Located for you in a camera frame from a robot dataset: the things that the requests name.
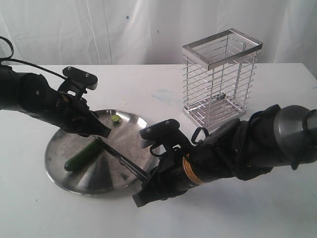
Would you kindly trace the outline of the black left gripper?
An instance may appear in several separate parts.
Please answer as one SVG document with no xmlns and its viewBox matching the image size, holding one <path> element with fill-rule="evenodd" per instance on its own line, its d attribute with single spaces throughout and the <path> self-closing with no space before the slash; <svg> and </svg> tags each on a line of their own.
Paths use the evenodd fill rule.
<svg viewBox="0 0 317 238">
<path fill-rule="evenodd" d="M 93 134 L 108 138 L 111 129 L 100 122 L 96 112 L 65 93 L 53 91 L 53 125 L 69 133 Z"/>
</svg>

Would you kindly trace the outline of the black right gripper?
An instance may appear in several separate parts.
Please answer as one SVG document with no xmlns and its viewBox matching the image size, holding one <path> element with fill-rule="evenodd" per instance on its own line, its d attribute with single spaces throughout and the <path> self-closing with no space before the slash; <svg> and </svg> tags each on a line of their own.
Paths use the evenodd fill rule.
<svg viewBox="0 0 317 238">
<path fill-rule="evenodd" d="M 190 155 L 185 154 L 178 156 L 173 165 L 166 166 L 161 162 L 158 169 L 151 171 L 149 178 L 142 182 L 141 190 L 132 195 L 136 206 L 180 196 L 205 184 L 194 172 L 194 165 L 189 159 Z"/>
</svg>

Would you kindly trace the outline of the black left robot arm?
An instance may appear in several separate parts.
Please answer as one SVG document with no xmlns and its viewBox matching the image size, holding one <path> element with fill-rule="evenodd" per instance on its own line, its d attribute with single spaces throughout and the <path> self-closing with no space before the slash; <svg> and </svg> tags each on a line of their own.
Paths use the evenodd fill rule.
<svg viewBox="0 0 317 238">
<path fill-rule="evenodd" d="M 88 89 L 96 89 L 98 78 L 71 66 L 64 68 L 62 73 L 66 79 L 55 90 L 41 74 L 15 72 L 12 67 L 2 65 L 1 110 L 21 112 L 67 133 L 107 138 L 111 129 L 99 121 L 82 97 Z"/>
</svg>

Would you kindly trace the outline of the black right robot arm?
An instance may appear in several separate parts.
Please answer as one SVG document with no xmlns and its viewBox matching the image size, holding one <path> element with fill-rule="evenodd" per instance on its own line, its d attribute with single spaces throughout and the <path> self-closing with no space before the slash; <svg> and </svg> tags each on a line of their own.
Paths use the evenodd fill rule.
<svg viewBox="0 0 317 238">
<path fill-rule="evenodd" d="M 146 127 L 140 136 L 151 149 L 162 146 L 165 152 L 133 195 L 138 207 L 218 179 L 246 181 L 274 167 L 296 170 L 317 160 L 317 112 L 298 105 L 273 105 L 249 120 L 232 119 L 211 133 L 199 127 L 191 139 L 175 119 Z"/>
</svg>

